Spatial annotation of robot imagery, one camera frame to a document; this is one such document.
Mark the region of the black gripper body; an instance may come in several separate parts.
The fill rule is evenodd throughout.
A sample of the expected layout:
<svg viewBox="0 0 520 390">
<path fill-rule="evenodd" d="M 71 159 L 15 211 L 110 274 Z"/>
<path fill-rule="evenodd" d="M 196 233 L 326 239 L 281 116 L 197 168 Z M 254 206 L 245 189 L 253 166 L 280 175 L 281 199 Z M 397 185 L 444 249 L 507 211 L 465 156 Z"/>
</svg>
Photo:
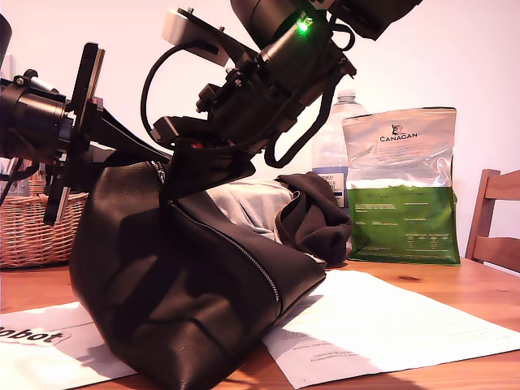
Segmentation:
<svg viewBox="0 0 520 390">
<path fill-rule="evenodd" d="M 264 147 L 278 132 L 287 132 L 301 113 L 295 95 L 301 83 L 301 61 L 294 55 L 262 52 L 243 58 L 222 86 L 207 84 L 199 93 L 197 108 L 206 119 L 162 117 L 151 128 L 153 139 L 164 147 L 179 138 L 200 141 L 204 148 L 243 145 Z"/>
<path fill-rule="evenodd" d="M 50 166 L 44 223 L 63 218 L 71 190 L 72 159 L 89 150 L 101 123 L 102 99 L 95 97 L 105 50 L 84 46 L 71 100 L 47 91 L 31 72 L 6 83 L 6 155 Z"/>
</svg>

